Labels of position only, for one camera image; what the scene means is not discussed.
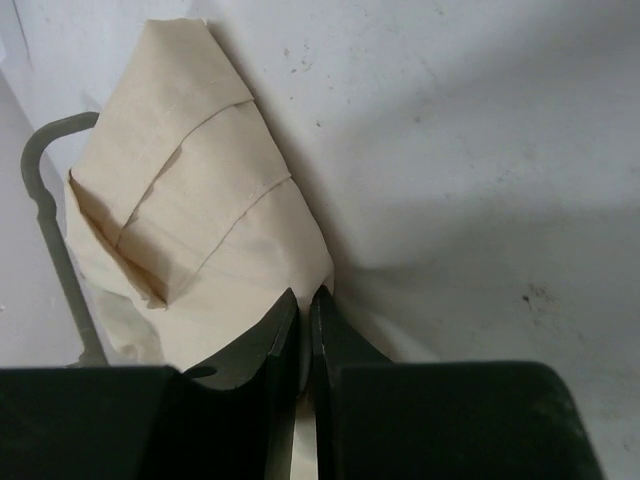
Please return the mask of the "grey wire hanger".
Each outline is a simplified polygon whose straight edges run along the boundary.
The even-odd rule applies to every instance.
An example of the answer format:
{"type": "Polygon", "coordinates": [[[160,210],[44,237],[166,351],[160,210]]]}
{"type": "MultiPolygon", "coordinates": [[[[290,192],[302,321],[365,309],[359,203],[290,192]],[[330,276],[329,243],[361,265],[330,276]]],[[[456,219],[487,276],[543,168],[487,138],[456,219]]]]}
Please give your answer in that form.
{"type": "Polygon", "coordinates": [[[57,222],[56,201],[42,178],[41,161],[51,143],[93,128],[98,117],[97,112],[89,111],[44,125],[27,140],[20,159],[24,187],[37,206],[37,223],[82,341],[83,351],[73,368],[105,367],[108,360],[57,222]]]}

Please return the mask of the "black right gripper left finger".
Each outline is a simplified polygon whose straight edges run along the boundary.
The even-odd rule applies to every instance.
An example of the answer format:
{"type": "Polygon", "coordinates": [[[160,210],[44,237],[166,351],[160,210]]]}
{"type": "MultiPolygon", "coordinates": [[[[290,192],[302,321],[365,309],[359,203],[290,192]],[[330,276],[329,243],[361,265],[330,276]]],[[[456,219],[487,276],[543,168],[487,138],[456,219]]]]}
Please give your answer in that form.
{"type": "Polygon", "coordinates": [[[254,327],[185,372],[196,478],[289,478],[299,337],[297,300],[286,290],[254,327]]]}

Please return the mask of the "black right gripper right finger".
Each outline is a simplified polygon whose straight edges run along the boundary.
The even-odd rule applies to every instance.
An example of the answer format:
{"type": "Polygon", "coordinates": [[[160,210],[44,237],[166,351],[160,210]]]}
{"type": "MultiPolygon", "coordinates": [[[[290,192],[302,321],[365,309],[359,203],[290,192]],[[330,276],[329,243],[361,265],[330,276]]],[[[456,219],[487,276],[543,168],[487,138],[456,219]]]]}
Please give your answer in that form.
{"type": "Polygon", "coordinates": [[[326,286],[314,294],[311,309],[311,391],[316,420],[317,470],[320,479],[334,479],[335,383],[343,367],[389,364],[391,360],[362,336],[339,311],[326,286]]]}

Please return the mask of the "beige trousers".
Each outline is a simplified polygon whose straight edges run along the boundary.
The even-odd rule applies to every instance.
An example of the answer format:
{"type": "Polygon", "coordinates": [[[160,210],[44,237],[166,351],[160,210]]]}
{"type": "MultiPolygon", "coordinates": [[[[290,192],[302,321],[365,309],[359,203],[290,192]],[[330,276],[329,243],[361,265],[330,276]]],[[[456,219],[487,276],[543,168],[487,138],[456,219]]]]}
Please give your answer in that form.
{"type": "Polygon", "coordinates": [[[146,22],[65,184],[66,243],[94,316],[154,388],[142,479],[198,479],[185,372],[286,291],[300,314],[290,476],[318,477],[309,313],[334,265],[250,90],[199,20],[146,22]]]}

